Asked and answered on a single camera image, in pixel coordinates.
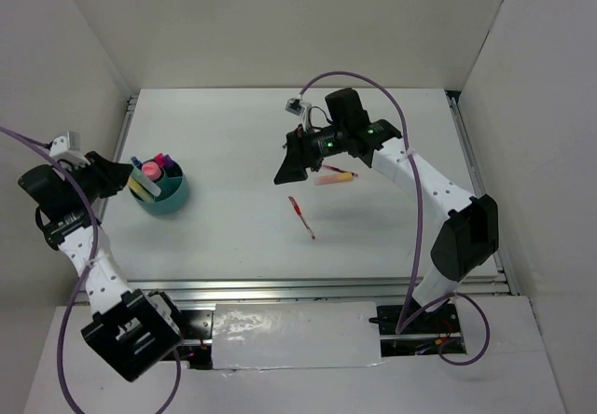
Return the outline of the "yellow highlighter marker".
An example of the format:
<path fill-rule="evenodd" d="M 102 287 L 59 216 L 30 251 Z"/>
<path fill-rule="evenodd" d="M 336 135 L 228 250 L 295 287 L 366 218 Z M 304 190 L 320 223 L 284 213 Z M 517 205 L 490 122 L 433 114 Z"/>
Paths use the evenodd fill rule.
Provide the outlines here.
<path fill-rule="evenodd" d="M 161 194 L 161 189 L 153 183 L 144 185 L 130 177 L 127 183 L 130 191 L 136 195 L 137 198 L 143 201 L 152 201 Z"/>

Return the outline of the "red clear pen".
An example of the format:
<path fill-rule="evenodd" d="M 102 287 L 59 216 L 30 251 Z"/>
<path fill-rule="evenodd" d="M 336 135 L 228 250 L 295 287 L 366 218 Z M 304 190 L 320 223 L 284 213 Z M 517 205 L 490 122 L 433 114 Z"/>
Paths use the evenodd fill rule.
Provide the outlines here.
<path fill-rule="evenodd" d="M 357 172 L 349 172 L 346 170 L 343 170 L 341 168 L 338 167 L 334 167 L 334 166 L 330 166 L 330 165 L 326 165 L 324 164 L 322 166 L 324 169 L 335 172 L 335 173 L 349 173 L 353 178 L 357 178 L 358 177 L 358 173 Z"/>

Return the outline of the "orange pink highlighter marker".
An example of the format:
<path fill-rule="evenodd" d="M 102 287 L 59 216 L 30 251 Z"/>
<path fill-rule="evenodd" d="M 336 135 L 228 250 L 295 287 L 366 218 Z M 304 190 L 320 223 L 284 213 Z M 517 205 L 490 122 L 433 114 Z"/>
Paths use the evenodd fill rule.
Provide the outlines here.
<path fill-rule="evenodd" d="M 327 174 L 318 176 L 313 179 L 313 182 L 316 186 L 323 186 L 323 185 L 333 185 L 333 184 L 340 184 L 340 183 L 347 183 L 354 180 L 354 175 L 350 172 L 343 172 L 343 173 L 336 173 L 336 174 Z"/>

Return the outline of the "purple black highlighter marker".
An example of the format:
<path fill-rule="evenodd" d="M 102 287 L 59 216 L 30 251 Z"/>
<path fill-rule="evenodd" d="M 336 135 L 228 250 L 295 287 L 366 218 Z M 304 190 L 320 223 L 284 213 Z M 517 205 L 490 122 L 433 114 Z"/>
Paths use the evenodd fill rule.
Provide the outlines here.
<path fill-rule="evenodd" d="M 176 163 L 169 155 L 164 155 L 162 157 L 162 163 L 165 172 L 169 176 L 176 176 Z"/>

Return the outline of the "green highlighter marker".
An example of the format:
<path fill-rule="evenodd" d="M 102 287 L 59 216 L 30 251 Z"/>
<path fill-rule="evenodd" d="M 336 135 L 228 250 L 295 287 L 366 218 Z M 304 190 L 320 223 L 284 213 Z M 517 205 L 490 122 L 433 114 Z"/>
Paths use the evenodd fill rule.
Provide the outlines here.
<path fill-rule="evenodd" d="M 137 168 L 136 166 L 132 166 L 131 178 L 136 180 L 138 183 L 151 183 L 151 180 L 148 179 L 145 174 L 142 172 L 141 169 Z"/>

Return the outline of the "pink black highlighter marker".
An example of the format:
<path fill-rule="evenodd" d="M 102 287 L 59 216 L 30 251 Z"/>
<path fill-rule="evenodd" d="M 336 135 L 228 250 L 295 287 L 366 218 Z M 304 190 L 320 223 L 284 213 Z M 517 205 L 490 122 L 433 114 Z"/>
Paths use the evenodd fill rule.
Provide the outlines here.
<path fill-rule="evenodd" d="M 163 155 L 162 154 L 158 154 L 154 157 L 154 161 L 160 166 L 163 167 L 164 166 L 164 161 L 163 161 Z"/>

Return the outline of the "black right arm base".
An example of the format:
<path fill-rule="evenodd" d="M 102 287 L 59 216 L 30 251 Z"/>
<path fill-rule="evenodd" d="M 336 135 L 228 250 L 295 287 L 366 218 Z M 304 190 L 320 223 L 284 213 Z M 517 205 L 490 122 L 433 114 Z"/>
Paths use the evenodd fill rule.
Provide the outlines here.
<path fill-rule="evenodd" d="M 457 338 L 461 336 L 461 324 L 453 302 L 444 302 L 436 311 L 424 311 L 413 321 L 408 322 L 408 318 L 419 309 L 419 305 L 412 302 L 406 311 L 404 324 L 402 324 L 400 332 L 397 332 L 398 319 L 402 314 L 404 300 L 404 297 L 382 297 L 374 300 L 376 308 L 368 318 L 368 322 L 376 326 L 382 339 Z"/>

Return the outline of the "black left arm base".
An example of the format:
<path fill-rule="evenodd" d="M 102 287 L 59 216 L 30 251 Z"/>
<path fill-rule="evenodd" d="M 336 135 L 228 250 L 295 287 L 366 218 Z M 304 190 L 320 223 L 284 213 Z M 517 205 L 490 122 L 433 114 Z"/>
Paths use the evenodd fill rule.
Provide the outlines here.
<path fill-rule="evenodd" d="M 181 332 L 182 346 L 210 349 L 215 310 L 197 307 L 180 308 L 166 293 L 159 292 L 159 295 L 171 309 L 171 317 Z"/>

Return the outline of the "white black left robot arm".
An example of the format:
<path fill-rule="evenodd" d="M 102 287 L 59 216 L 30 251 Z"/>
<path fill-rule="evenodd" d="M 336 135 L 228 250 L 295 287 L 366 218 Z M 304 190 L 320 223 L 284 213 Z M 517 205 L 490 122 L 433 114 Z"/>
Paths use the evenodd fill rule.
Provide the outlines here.
<path fill-rule="evenodd" d="M 122 378 L 137 380 L 182 342 L 185 317 L 165 293 L 129 285 L 90 210 L 126 186 L 132 165 L 58 145 L 49 155 L 54 164 L 32 168 L 18 184 L 37 204 L 35 223 L 48 246 L 85 279 L 92 321 L 82 337 Z"/>

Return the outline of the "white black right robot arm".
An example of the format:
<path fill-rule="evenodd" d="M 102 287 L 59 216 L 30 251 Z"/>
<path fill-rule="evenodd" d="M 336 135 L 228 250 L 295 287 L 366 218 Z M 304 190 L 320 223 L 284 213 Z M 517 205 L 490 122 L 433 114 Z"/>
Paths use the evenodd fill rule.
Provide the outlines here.
<path fill-rule="evenodd" d="M 439 298 L 455 291 L 499 246 L 498 207 L 487 194 L 480 197 L 458 187 L 406 145 L 406 135 L 389 121 L 370 120 L 358 93 L 337 90 L 327 95 L 330 120 L 316 129 L 312 105 L 302 98 L 287 101 L 287 112 L 299 125 L 285 137 L 285 159 L 273 181 L 277 185 L 304 181 L 321 169 L 326 158 L 346 153 L 384 175 L 432 215 L 438 227 L 431 248 L 432 266 L 414 288 L 407 310 L 411 328 L 429 331 L 439 320 Z"/>

